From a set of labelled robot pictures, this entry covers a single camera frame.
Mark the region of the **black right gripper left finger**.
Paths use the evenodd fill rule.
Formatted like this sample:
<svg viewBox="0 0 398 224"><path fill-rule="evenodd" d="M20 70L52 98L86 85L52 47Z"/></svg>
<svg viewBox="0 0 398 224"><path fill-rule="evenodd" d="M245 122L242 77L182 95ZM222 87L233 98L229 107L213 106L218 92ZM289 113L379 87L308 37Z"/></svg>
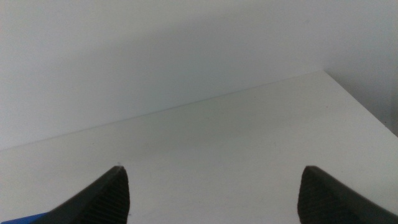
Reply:
<svg viewBox="0 0 398 224"><path fill-rule="evenodd" d="M126 224L129 181L123 166L114 166L72 198L33 224Z"/></svg>

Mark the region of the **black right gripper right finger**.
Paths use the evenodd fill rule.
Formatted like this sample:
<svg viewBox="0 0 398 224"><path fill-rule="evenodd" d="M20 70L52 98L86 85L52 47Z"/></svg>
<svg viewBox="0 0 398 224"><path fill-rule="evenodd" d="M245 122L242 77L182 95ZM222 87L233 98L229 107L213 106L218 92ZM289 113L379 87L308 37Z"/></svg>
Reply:
<svg viewBox="0 0 398 224"><path fill-rule="evenodd" d="M397 224L397 215L317 166L303 170L297 212L301 223Z"/></svg>

